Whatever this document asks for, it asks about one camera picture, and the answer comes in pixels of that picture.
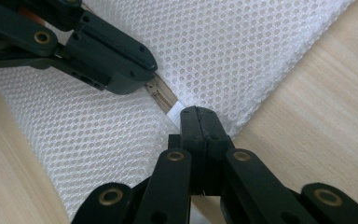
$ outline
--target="white mesh fabric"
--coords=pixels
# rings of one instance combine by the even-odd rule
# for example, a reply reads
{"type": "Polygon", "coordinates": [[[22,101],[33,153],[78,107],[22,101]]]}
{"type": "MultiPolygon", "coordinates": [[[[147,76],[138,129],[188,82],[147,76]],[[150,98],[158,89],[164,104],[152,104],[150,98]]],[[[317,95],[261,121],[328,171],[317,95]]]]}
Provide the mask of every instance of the white mesh fabric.
{"type": "Polygon", "coordinates": [[[185,105],[216,111],[235,135],[352,0],[87,1],[151,48],[185,105]]]}
{"type": "Polygon", "coordinates": [[[118,96],[56,69],[0,70],[0,92],[71,219],[101,184],[150,176],[177,133],[146,90],[118,96]]]}
{"type": "MultiPolygon", "coordinates": [[[[351,0],[85,2],[151,49],[183,105],[215,110],[234,135],[351,0]]],[[[0,92],[70,218],[102,183],[150,175],[177,132],[145,90],[117,96],[55,69],[0,70],[0,92]]]]}

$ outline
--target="wooden table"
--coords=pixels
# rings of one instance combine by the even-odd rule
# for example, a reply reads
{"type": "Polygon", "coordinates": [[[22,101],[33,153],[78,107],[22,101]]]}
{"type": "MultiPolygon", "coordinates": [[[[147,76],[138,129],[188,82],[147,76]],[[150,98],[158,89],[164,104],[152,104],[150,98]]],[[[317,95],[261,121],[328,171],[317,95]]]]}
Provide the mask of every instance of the wooden table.
{"type": "MultiPolygon", "coordinates": [[[[358,202],[358,0],[304,56],[235,139],[296,191],[338,187],[358,202]]],[[[215,215],[215,198],[195,198],[215,215]]],[[[42,166],[0,97],[0,223],[68,223],[42,166]]]]}

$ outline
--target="tabletop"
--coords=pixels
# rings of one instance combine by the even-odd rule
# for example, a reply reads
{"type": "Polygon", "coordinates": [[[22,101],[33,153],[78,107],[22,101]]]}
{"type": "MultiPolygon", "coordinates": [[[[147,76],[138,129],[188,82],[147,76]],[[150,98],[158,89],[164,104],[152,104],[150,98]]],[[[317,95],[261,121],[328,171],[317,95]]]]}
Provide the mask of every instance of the tabletop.
{"type": "MultiPolygon", "coordinates": [[[[323,182],[358,202],[358,0],[323,34],[234,140],[289,189],[323,182]]],[[[218,199],[193,197],[212,223],[218,199]]],[[[0,223],[68,223],[0,96],[0,223]]]]}

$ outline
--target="brass screw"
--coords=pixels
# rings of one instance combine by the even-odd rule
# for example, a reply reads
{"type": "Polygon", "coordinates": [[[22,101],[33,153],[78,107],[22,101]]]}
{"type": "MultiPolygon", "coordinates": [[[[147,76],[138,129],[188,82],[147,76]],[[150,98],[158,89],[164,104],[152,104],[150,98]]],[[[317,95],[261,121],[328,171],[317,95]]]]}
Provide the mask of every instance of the brass screw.
{"type": "Polygon", "coordinates": [[[316,189],[315,191],[313,191],[313,194],[319,201],[321,201],[321,203],[325,203],[333,207],[339,207],[342,205],[342,199],[338,195],[336,195],[335,192],[329,189],[316,189]],[[328,195],[334,199],[331,200],[329,198],[325,198],[324,195],[328,195]]]}
{"type": "Polygon", "coordinates": [[[251,155],[246,152],[235,152],[234,158],[238,161],[248,161],[251,159],[251,155]]]}
{"type": "Polygon", "coordinates": [[[180,152],[171,152],[167,155],[167,158],[170,161],[181,161],[182,159],[185,158],[185,155],[183,155],[183,153],[180,152]]]}
{"type": "Polygon", "coordinates": [[[34,41],[36,41],[39,44],[48,44],[50,43],[51,37],[49,33],[46,33],[44,31],[38,31],[34,33],[34,41]]]}
{"type": "Polygon", "coordinates": [[[108,206],[120,202],[122,198],[123,198],[123,191],[121,191],[121,189],[111,188],[103,191],[98,199],[100,204],[108,206]],[[112,199],[106,198],[106,195],[109,193],[115,193],[116,197],[112,199]]]}

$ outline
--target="zipper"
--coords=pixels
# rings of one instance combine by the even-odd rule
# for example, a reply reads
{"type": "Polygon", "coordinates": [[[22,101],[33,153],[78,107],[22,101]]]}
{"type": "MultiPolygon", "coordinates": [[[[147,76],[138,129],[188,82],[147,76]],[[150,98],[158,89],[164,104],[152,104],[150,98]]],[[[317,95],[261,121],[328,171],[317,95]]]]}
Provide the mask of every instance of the zipper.
{"type": "Polygon", "coordinates": [[[168,113],[177,101],[171,89],[157,74],[153,80],[145,84],[145,87],[164,113],[168,113]]]}

